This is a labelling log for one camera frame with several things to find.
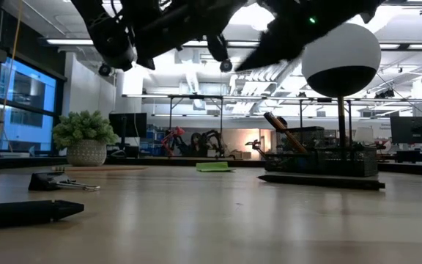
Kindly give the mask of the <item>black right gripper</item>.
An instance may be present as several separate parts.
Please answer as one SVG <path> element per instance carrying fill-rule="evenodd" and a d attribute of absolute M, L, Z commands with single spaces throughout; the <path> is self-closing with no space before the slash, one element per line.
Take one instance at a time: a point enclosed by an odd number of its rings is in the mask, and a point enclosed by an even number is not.
<path fill-rule="evenodd" d="M 236 72 L 253 70 L 297 58 L 304 45 L 328 33 L 320 17 L 313 14 L 309 1 L 258 0 L 257 4 L 274 15 L 259 45 L 245 58 Z"/>

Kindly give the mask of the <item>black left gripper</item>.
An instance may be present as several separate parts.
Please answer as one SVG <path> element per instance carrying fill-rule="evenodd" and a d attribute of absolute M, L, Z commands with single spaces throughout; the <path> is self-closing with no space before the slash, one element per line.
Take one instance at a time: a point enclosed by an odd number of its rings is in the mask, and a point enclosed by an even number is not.
<path fill-rule="evenodd" d="M 241 0 L 172 1 L 161 10 L 157 1 L 154 7 L 140 2 L 139 10 L 133 13 L 136 63 L 154 70 L 156 56 L 180 50 L 189 41 L 204 40 L 213 59 L 228 70 L 230 60 L 223 30 L 245 4 Z"/>

